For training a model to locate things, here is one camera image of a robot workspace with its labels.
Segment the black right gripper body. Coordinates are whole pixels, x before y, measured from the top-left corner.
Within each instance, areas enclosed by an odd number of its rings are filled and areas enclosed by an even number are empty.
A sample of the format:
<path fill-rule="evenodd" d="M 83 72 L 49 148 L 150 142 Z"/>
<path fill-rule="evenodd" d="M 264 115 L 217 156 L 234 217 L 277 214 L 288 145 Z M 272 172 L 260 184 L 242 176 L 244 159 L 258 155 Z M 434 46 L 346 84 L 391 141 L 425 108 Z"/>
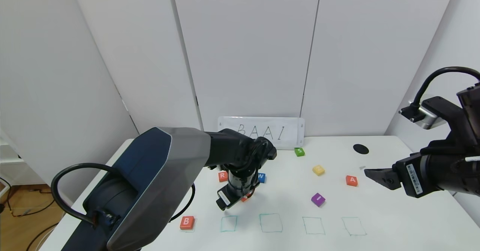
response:
<path fill-rule="evenodd" d="M 420 198 L 436 191 L 461 191 L 461 180 L 454 175 L 452 165 L 457 156 L 421 154 L 397 161 L 395 169 L 405 192 Z"/>

